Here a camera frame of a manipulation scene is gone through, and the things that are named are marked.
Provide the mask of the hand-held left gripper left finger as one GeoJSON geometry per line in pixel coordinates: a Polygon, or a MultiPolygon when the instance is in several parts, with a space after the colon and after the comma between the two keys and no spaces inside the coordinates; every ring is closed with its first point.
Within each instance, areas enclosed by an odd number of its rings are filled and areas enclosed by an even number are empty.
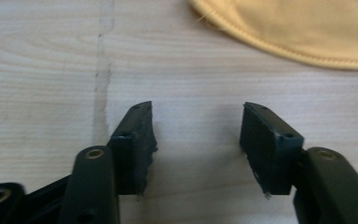
{"type": "Polygon", "coordinates": [[[77,154],[58,224],[120,224],[119,197],[145,192],[156,150],[152,103],[132,106],[106,145],[77,154]]]}

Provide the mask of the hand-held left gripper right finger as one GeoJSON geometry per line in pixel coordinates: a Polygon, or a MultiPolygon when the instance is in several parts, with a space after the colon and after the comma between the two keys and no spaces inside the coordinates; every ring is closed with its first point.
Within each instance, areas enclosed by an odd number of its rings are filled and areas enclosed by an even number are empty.
{"type": "Polygon", "coordinates": [[[269,108],[245,103],[241,149],[267,195],[296,190],[299,224],[358,224],[358,173],[325,147],[303,148],[304,137],[269,108]]]}

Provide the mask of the yellow cloth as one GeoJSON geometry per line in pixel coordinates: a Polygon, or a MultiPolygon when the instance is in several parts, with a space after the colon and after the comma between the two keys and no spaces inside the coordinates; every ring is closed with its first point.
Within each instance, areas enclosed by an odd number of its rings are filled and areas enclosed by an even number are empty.
{"type": "Polygon", "coordinates": [[[358,70],[358,0],[188,0],[237,40],[311,65],[358,70]]]}

